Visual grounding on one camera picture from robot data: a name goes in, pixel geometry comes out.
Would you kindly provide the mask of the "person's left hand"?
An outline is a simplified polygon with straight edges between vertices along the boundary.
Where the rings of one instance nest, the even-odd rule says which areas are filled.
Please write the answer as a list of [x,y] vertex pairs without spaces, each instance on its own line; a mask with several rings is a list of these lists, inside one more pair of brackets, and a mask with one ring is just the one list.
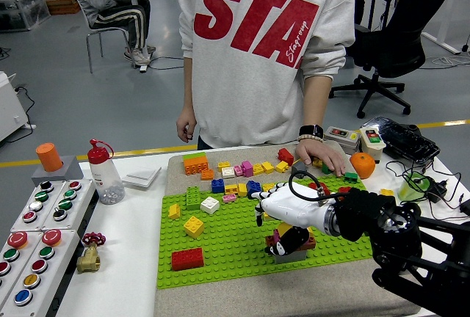
[[296,146],[296,154],[306,165],[311,164],[311,158],[317,157],[337,176],[345,173],[345,163],[342,155],[328,145],[314,139],[300,140]]

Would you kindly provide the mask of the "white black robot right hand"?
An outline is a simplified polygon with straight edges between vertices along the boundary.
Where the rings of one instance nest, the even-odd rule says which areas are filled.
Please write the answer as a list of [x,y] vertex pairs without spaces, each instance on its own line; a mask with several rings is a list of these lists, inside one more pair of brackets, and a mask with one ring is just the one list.
[[281,236],[280,240],[264,251],[270,255],[289,255],[308,241],[309,227],[315,227],[330,236],[339,236],[339,227],[334,215],[333,201],[320,205],[315,199],[315,190],[298,183],[277,183],[267,192],[249,194],[250,199],[256,198],[256,222],[262,226],[263,213],[279,219],[291,227]]

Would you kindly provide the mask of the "person's right hand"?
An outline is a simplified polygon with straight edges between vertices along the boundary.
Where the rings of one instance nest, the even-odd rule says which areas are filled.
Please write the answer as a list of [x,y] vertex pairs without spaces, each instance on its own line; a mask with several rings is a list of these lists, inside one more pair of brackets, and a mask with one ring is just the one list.
[[196,125],[193,107],[184,106],[176,121],[178,138],[185,143],[192,141]]

